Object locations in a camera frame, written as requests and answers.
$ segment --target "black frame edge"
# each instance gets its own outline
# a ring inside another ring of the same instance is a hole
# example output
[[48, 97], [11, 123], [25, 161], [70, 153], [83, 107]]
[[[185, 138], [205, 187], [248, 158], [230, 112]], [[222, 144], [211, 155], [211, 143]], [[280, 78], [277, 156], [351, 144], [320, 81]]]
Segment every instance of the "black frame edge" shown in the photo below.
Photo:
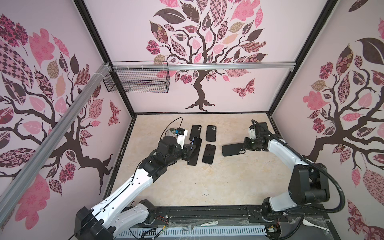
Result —
[[[91, 15], [89, 14], [89, 11], [84, 3], [83, 0], [73, 0], [95, 45], [96, 45], [96, 48], [98, 49], [99, 53], [100, 53], [100, 56], [101, 58], [103, 59], [104, 62], [106, 63], [109, 63], [109, 65], [111, 66], [111, 68], [113, 67], [113, 64], [112, 64], [112, 61], [111, 59], [109, 58], [109, 55], [107, 53], [107, 49], [105, 48], [101, 38], [100, 38], [100, 35], [99, 35], [99, 32], [97, 31], [96, 29], [96, 26], [91, 18]], [[131, 115], [131, 117], [133, 118], [135, 116], [135, 111], [133, 110], [133, 107], [128, 99], [128, 96], [127, 94], [124, 92], [124, 91], [121, 91], [123, 88], [122, 88], [122, 85], [121, 85], [121, 82], [117, 76], [117, 74], [113, 71], [111, 71], [111, 75], [112, 75], [112, 78], [116, 79], [115, 80], [115, 84], [116, 84], [116, 87], [119, 89], [119, 93], [120, 93], [120, 96], [125, 104], [125, 106], [127, 107], [128, 109], [128, 112], [129, 114]]]
[[107, 185], [107, 188], [105, 190], [103, 199], [106, 199], [112, 193], [112, 188], [113, 188], [113, 185], [115, 183], [116, 176], [118, 175], [121, 161], [122, 161], [122, 158], [124, 157], [124, 154], [125, 154], [125, 150], [127, 149], [128, 141], [129, 141], [129, 138], [131, 137], [132, 129], [133, 129], [135, 122], [136, 122], [136, 117], [137, 117], [137, 115], [135, 115], [132, 118], [131, 123], [129, 124], [127, 134], [125, 135], [125, 138], [123, 140], [123, 144], [121, 146], [119, 156], [116, 159], [115, 165], [113, 166], [114, 169], [113, 169], [111, 177], [108, 181], [108, 185]]
[[323, 10], [321, 11], [319, 18], [317, 19], [315, 25], [313, 26], [311, 33], [309, 34], [307, 40], [305, 41], [305, 44], [303, 45], [298, 57], [296, 58], [296, 65], [293, 71], [291, 71], [287, 78], [284, 80], [283, 85], [279, 89], [279, 92], [277, 93], [275, 99], [272, 102], [271, 107], [268, 110], [268, 114], [272, 115], [274, 111], [276, 110], [278, 104], [280, 103], [281, 99], [283, 98], [285, 92], [287, 91], [289, 85], [291, 84], [293, 78], [295, 77], [298, 69], [300, 68], [301, 64], [303, 63], [305, 57], [307, 56], [309, 50], [311, 49], [314, 41], [316, 40], [317, 36], [319, 35], [321, 29], [323, 28], [324, 24], [328, 20], [328, 17], [332, 13], [333, 8], [335, 7], [338, 0], [328, 0], [325, 4]]

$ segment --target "marble surface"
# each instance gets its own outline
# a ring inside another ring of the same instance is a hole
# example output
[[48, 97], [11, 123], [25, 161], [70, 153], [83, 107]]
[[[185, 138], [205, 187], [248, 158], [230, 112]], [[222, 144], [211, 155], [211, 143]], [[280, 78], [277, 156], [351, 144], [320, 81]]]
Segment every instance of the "marble surface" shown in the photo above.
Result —
[[[135, 201], [148, 199], [155, 206], [244, 205], [261, 204], [266, 197], [287, 191], [291, 172], [270, 152], [247, 151], [245, 154], [223, 157], [223, 145], [240, 143], [249, 136], [251, 119], [267, 122], [266, 114], [166, 114], [138, 115], [128, 142], [113, 191], [135, 171], [136, 166], [157, 148], [164, 128], [183, 116], [181, 127], [201, 125], [202, 145], [196, 166], [184, 160], [168, 167], [165, 174], [142, 191]], [[180, 120], [169, 126], [177, 128]], [[216, 142], [206, 142], [207, 125], [217, 126]], [[205, 145], [216, 145], [212, 165], [202, 163]]]

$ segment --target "smartphone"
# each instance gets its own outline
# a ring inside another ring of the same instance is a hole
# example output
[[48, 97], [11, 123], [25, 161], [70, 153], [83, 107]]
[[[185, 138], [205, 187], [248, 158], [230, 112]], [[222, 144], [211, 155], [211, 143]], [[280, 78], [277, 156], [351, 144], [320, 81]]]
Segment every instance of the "smartphone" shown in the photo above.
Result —
[[212, 164], [214, 162], [215, 151], [216, 151], [215, 145], [207, 144], [205, 146], [202, 162], [206, 164]]
[[200, 137], [201, 125], [192, 125], [191, 133], [189, 135], [189, 140], [193, 141], [193, 137]]
[[201, 138], [193, 137], [191, 144], [195, 145], [196, 149], [193, 150], [192, 155], [191, 155], [189, 161], [187, 162], [188, 165], [191, 165], [191, 166], [196, 166], [197, 165], [197, 159], [199, 157], [201, 141], [202, 141]]
[[216, 142], [216, 126], [207, 126], [207, 135], [205, 137], [205, 140], [207, 142]]

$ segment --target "black border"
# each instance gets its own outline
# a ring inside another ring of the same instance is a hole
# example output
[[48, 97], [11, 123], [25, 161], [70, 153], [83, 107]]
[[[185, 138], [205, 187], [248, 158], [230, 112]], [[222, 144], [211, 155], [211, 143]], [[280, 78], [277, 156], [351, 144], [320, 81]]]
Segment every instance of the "black border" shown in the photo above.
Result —
[[[81, 17], [83, 18], [83, 21], [84, 21], [91, 37], [92, 37], [97, 49], [99, 50], [101, 58], [103, 59], [103, 61], [105, 63], [109, 63], [110, 67], [112, 68], [113, 64], [111, 62], [111, 59], [109, 58], [109, 55], [107, 53], [107, 49], [105, 48], [105, 46], [104, 46], [104, 44], [100, 38], [100, 35], [96, 29], [95, 24], [93, 23], [91, 15], [89, 14], [89, 11], [88, 11], [87, 7], [85, 6], [84, 1], [83, 0], [73, 0], [73, 1], [76, 5]], [[123, 87], [121, 85], [121, 82], [119, 81], [119, 77], [117, 76], [117, 74], [114, 71], [110, 71], [110, 74], [112, 76], [112, 79], [115, 79], [115, 84], [119, 90], [120, 96], [121, 96], [125, 106], [127, 107], [129, 114], [133, 118], [135, 116], [135, 111], [133, 110], [133, 107], [132, 107], [131, 103], [129, 102], [127, 94], [125, 93], [125, 91], [123, 91]]]

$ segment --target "tree mural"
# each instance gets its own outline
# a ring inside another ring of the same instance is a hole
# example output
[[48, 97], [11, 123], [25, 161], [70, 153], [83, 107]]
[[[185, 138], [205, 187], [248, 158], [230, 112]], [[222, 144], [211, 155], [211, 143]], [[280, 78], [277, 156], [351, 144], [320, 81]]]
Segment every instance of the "tree mural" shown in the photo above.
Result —
[[[384, 205], [384, 177], [367, 168], [371, 165], [384, 170], [384, 73], [364, 68], [372, 66], [365, 61], [384, 65], [384, 43], [376, 38], [358, 42], [362, 43], [363, 57], [354, 54], [348, 45], [336, 62], [336, 72], [332, 62], [322, 66], [321, 80], [313, 83], [314, 91], [303, 98], [314, 110], [308, 118], [318, 134], [307, 157], [316, 161], [325, 144], [336, 145], [333, 154], [340, 154], [340, 164], [353, 161], [351, 178], [357, 186], [362, 168], [356, 163], [356, 154], [360, 153], [365, 165], [364, 185]], [[371, 143], [381, 147], [372, 147]]]
[[[252, 63], [260, 62], [267, 54], [254, 53], [266, 45], [266, 42], [255, 42], [263, 29], [257, 29], [263, 20], [261, 7], [255, 11], [260, 0], [229, 0], [232, 5], [237, 4], [232, 15], [227, 11], [227, 0], [160, 0], [168, 7], [159, 10], [150, 21], [151, 31], [156, 41], [149, 40], [146, 49], [152, 55], [157, 55], [155, 64], [162, 61], [169, 63]], [[168, 24], [154, 23], [159, 17]], [[249, 73], [246, 69], [170, 71], [175, 82], [192, 83], [196, 89], [198, 99], [187, 107], [198, 106], [207, 112], [203, 106], [214, 106], [205, 99], [202, 89], [204, 79], [216, 81], [218, 77], [224, 81]], [[253, 93], [254, 88], [248, 84], [245, 88], [234, 88], [233, 91], [244, 97]]]
[[[10, 27], [14, 26], [14, 23], [2, 15], [0, 26], [8, 33], [12, 33]], [[19, 23], [16, 27], [24, 29]], [[22, 45], [24, 42], [19, 40], [16, 35], [5, 37], [3, 32], [0, 34], [11, 45], [0, 40], [1, 81], [5, 86], [3, 93], [5, 91], [8, 93], [8, 95], [0, 96], [2, 108], [0, 109], [0, 124], [2, 125], [0, 127], [0, 149], [6, 147], [13, 138], [15, 141], [19, 139], [25, 143], [25, 146], [18, 146], [17, 149], [0, 154], [0, 167], [6, 169], [0, 172], [0, 177], [12, 178], [17, 176], [21, 171], [20, 166], [28, 162], [35, 153], [33, 147], [27, 146], [41, 145], [60, 117], [73, 104], [74, 98], [81, 93], [79, 87], [86, 85], [91, 76], [88, 64], [80, 70], [75, 54], [70, 57], [65, 44], [55, 37], [53, 37], [53, 41], [59, 49], [56, 52], [60, 55], [53, 55], [56, 47], [50, 43], [50, 35], [46, 29], [40, 29], [40, 35], [33, 33], [32, 36], [29, 36], [31, 52], [37, 61], [33, 68], [34, 71], [12, 48], [17, 44], [11, 44], [10, 39], [16, 39]], [[23, 40], [28, 41], [28, 36], [23, 37]], [[51, 62], [44, 70], [41, 68], [41, 64], [46, 60]], [[112, 154], [104, 161], [83, 154], [83, 147], [88, 146], [87, 139], [92, 137], [89, 128], [97, 127], [100, 124], [96, 120], [103, 107], [103, 99], [97, 98], [100, 88], [99, 85], [65, 133], [66, 141], [52, 152], [50, 159], [43, 166], [43, 168], [50, 168], [45, 179], [49, 188], [54, 192], [62, 194], [62, 184], [74, 178], [76, 169], [92, 167], [98, 170], [101, 193], [103, 177], [111, 172], [112, 168], [107, 169], [107, 166]], [[120, 110], [112, 101], [110, 101], [110, 106], [113, 115], [108, 125], [117, 124], [117, 115]]]

